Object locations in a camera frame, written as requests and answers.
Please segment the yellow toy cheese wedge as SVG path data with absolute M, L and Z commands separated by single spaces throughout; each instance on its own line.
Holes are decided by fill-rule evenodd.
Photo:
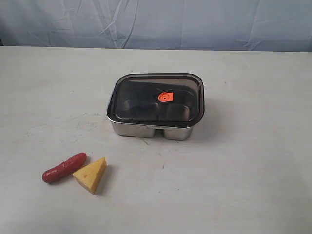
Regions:
M 103 157 L 77 170 L 73 177 L 84 189 L 95 194 L 106 167 L 107 161 Z

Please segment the grey backdrop cloth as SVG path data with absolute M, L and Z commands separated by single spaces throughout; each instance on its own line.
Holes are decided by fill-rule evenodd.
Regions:
M 3 0 L 6 46 L 312 50 L 309 0 Z

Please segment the red toy sausage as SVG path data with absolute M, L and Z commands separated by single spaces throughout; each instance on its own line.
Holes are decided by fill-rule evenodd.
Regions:
M 85 163 L 86 159 L 86 153 L 78 153 L 54 168 L 45 171 L 42 174 L 42 180 L 49 184 L 57 182 L 77 171 Z

